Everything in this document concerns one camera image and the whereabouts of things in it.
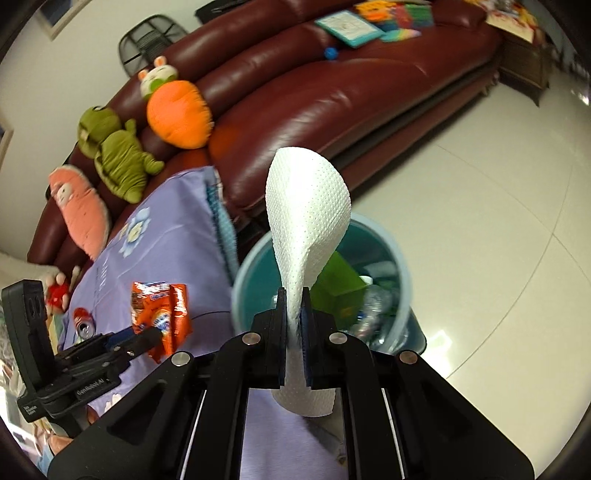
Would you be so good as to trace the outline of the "red soda can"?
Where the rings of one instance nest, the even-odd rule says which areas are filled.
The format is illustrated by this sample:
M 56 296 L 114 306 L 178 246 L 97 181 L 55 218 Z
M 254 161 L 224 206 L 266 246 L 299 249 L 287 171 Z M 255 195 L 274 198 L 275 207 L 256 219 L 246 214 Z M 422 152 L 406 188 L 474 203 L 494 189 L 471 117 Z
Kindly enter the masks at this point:
M 73 325 L 78 341 L 88 340 L 96 333 L 96 325 L 92 314 L 85 308 L 78 307 L 74 310 Z

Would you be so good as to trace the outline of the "orange snack packet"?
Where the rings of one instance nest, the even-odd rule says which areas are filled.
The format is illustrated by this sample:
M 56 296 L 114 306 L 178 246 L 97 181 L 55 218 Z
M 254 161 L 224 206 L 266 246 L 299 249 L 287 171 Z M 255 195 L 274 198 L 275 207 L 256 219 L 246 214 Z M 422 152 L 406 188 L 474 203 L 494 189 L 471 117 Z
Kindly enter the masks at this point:
M 185 284 L 133 282 L 131 319 L 135 333 L 149 327 L 161 333 L 159 342 L 148 351 L 156 363 L 174 354 L 192 333 Z

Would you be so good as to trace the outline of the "white paper towel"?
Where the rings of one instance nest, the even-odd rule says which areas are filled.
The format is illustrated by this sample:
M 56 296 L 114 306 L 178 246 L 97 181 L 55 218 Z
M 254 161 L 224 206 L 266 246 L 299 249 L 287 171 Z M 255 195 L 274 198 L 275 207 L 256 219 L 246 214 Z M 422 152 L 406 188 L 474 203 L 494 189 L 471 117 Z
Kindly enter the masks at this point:
M 303 147 L 276 151 L 266 179 L 266 213 L 281 286 L 287 293 L 287 364 L 273 398 L 291 413 L 328 416 L 335 390 L 314 390 L 304 377 L 301 300 L 315 284 L 351 219 L 349 189 L 331 162 Z

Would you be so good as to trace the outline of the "teal trash bin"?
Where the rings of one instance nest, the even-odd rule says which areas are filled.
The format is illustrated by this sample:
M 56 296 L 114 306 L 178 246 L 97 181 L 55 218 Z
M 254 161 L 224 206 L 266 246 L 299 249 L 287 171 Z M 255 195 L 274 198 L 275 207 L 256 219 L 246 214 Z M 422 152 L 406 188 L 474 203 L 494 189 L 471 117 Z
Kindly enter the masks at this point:
M 411 307 L 411 275 L 394 238 L 373 220 L 354 213 L 337 251 L 370 283 L 370 299 L 359 312 L 356 332 L 365 334 L 366 343 L 382 353 L 423 353 L 427 338 Z M 231 320 L 236 333 L 249 330 L 256 314 L 276 305 L 280 284 L 273 242 L 266 233 L 246 255 L 235 278 Z

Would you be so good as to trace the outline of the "green box in bin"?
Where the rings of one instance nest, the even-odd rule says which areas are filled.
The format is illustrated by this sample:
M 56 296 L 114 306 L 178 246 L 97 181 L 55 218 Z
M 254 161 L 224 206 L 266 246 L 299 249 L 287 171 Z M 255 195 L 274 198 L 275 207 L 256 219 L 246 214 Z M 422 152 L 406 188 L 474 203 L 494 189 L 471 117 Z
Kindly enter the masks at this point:
M 368 284 L 338 251 L 332 253 L 311 287 L 311 305 L 331 314 L 339 330 L 348 330 L 358 320 Z

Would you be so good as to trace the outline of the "red dressed small doll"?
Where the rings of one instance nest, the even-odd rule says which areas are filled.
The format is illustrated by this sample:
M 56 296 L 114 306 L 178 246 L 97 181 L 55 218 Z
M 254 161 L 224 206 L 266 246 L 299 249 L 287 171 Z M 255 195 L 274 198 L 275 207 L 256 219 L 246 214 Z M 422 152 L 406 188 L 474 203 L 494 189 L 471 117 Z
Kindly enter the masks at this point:
M 81 268 L 74 266 L 70 276 L 58 271 L 45 281 L 45 306 L 49 315 L 63 314 L 80 277 Z

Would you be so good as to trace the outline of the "purple floral tablecloth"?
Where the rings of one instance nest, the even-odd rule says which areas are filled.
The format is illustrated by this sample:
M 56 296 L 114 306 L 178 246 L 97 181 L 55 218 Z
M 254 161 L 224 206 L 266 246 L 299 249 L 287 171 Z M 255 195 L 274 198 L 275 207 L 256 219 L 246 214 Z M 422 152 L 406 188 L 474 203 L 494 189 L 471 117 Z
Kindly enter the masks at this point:
M 231 286 L 238 271 L 235 230 L 218 196 L 212 167 L 175 174 L 124 222 L 81 277 L 64 317 L 62 349 L 76 340 L 73 313 L 88 310 L 99 333 L 131 326 L 133 282 L 185 284 L 192 333 L 181 347 L 193 356 L 214 352 L 233 333 Z M 339 449 L 325 446 L 311 422 L 284 410 L 270 391 L 249 395 L 243 479 L 345 479 Z

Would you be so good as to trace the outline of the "pink carrot plush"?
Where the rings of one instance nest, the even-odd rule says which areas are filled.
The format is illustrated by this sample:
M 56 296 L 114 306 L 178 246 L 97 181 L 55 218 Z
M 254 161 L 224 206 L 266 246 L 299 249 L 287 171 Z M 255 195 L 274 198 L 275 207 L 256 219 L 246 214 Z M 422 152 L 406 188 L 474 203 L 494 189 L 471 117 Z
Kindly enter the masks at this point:
M 105 248 L 110 232 L 106 205 L 82 171 L 72 165 L 53 170 L 49 187 L 71 239 L 95 261 Z

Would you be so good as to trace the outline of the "green frog plush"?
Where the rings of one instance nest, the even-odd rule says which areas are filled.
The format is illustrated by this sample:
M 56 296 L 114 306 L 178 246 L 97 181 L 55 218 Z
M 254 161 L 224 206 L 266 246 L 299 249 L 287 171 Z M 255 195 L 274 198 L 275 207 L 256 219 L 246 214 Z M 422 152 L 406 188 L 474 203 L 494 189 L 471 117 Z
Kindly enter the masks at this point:
M 87 109 L 77 126 L 77 146 L 94 162 L 95 169 L 112 194 L 131 204 L 140 202 L 149 176 L 164 168 L 164 162 L 144 151 L 136 137 L 136 123 L 122 123 L 107 106 Z

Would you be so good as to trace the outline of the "orange carrot plush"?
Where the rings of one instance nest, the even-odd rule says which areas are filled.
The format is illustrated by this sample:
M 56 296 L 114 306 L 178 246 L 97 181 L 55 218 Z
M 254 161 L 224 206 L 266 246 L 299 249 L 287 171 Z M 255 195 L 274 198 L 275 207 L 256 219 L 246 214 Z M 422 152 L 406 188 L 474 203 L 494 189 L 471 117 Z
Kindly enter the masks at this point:
M 213 129 L 213 118 L 204 98 L 190 81 L 160 55 L 153 68 L 138 74 L 140 94 L 152 131 L 164 142 L 183 150 L 204 147 Z

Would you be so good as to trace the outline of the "dark red leather sofa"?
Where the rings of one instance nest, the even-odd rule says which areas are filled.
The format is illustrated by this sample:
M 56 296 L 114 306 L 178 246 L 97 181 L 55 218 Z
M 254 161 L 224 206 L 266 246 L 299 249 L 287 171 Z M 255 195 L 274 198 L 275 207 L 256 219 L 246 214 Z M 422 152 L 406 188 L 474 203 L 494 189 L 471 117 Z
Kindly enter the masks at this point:
M 164 162 L 154 190 L 185 169 L 212 166 L 245 255 L 266 232 L 264 185 L 277 149 L 300 146 L 335 164 L 355 189 L 489 87 L 502 39 L 479 7 L 436 1 L 435 25 L 401 42 L 342 44 L 315 20 L 349 1 L 250 1 L 165 51 L 200 90 L 213 117 L 207 144 L 183 151 L 146 120 L 137 79 L 110 100 L 134 119 L 143 148 Z M 327 47 L 339 58 L 325 59 Z

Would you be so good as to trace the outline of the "black mesh chair back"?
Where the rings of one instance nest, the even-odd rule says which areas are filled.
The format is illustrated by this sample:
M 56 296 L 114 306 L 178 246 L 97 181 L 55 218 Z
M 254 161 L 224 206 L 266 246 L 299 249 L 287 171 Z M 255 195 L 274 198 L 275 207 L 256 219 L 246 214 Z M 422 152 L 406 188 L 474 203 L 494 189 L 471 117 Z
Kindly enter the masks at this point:
M 130 29 L 118 43 L 118 54 L 123 70 L 131 78 L 153 61 L 164 50 L 185 37 L 188 32 L 171 18 L 156 14 L 145 18 Z

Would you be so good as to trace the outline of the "blue small ball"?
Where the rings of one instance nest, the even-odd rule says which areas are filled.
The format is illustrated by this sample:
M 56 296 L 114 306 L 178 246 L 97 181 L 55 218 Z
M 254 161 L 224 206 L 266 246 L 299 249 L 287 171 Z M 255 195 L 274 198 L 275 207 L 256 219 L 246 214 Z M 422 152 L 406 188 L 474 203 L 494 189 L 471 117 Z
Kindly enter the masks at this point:
M 325 59 L 335 61 L 339 58 L 339 51 L 335 47 L 327 47 L 324 51 Z

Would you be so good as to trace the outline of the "teal picture book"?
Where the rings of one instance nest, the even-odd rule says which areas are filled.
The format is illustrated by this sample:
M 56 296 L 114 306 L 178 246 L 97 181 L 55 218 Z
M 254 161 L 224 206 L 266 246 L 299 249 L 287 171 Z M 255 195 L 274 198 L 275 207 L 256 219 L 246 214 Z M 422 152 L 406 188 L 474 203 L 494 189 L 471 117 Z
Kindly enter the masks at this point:
M 377 26 L 346 10 L 317 19 L 315 25 L 353 48 L 358 48 L 385 35 L 384 31 Z

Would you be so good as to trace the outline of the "wooden side cabinet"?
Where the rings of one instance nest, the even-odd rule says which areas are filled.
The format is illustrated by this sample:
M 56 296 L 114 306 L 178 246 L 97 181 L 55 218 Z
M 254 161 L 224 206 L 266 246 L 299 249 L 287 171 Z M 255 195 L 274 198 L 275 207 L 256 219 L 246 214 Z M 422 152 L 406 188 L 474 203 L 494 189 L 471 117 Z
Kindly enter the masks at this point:
M 539 107 L 542 95 L 550 88 L 552 45 L 541 29 L 534 31 L 531 42 L 505 31 L 502 37 L 501 80 L 529 96 Z

